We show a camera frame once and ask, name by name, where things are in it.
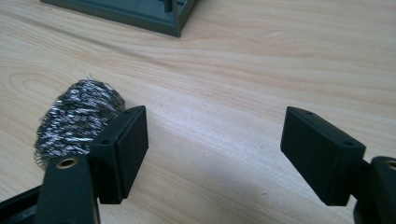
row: wood grain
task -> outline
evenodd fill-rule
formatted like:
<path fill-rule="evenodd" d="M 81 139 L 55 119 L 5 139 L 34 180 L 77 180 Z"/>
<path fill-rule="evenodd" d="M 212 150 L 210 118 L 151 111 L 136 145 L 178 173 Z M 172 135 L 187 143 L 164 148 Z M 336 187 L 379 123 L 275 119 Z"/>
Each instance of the wood grain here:
<path fill-rule="evenodd" d="M 180 39 L 0 1 L 0 201 L 39 185 L 35 130 L 91 73 L 148 110 L 149 150 L 103 223 L 353 223 L 279 143 L 288 105 L 396 157 L 396 2 L 199 0 Z"/>

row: black plastic base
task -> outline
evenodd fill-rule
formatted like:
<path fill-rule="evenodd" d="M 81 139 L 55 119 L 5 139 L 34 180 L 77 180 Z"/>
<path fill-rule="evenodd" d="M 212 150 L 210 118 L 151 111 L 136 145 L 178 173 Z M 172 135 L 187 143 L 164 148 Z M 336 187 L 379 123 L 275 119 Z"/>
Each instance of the black plastic base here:
<path fill-rule="evenodd" d="M 40 0 L 92 16 L 181 36 L 195 0 Z"/>

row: screw hole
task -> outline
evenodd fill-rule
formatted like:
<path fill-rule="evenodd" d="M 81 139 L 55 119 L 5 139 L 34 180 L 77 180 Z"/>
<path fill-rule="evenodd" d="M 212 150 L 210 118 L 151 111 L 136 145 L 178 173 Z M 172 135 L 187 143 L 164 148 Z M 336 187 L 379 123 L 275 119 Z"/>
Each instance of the screw hole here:
<path fill-rule="evenodd" d="M 64 160 L 58 162 L 58 164 L 56 164 L 56 167 L 58 169 L 67 169 L 67 168 L 70 168 L 70 167 L 76 165 L 77 163 L 78 163 L 77 158 L 67 158 L 67 159 L 64 159 Z"/>
<path fill-rule="evenodd" d="M 352 146 L 353 146 L 353 143 L 351 143 L 351 142 L 349 142 L 349 141 L 344 141 L 344 144 L 347 145 L 347 146 L 349 146 L 349 147 L 352 147 Z"/>
<path fill-rule="evenodd" d="M 109 144 L 109 143 L 110 143 L 110 140 L 108 140 L 108 139 L 105 139 L 105 140 L 103 140 L 101 143 L 102 143 L 102 145 L 107 145 L 107 144 Z"/>
<path fill-rule="evenodd" d="M 396 170 L 396 161 L 385 161 L 388 167 L 392 170 Z"/>

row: wooden table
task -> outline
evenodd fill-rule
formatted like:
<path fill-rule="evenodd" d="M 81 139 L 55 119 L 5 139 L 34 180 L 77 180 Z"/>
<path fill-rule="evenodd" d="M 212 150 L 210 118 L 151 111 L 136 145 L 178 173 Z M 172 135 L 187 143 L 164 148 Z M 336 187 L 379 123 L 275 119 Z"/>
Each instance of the wooden table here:
<path fill-rule="evenodd" d="M 174 38 L 38 0 L 0 1 L 0 201 L 39 185 L 33 144 L 85 78 L 148 110 L 130 197 L 102 223 L 353 223 L 279 148 L 288 105 L 396 157 L 394 0 L 199 0 Z"/>

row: light wood surface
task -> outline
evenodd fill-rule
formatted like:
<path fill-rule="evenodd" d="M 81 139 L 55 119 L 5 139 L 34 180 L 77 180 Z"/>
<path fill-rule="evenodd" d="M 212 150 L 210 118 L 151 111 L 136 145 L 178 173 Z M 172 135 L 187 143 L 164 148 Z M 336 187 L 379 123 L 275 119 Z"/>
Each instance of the light wood surface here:
<path fill-rule="evenodd" d="M 102 223 L 353 223 L 280 152 L 288 105 L 396 157 L 394 0 L 198 0 L 181 38 L 0 1 L 0 201 L 39 185 L 35 131 L 90 73 L 148 110 L 130 197 Z"/>

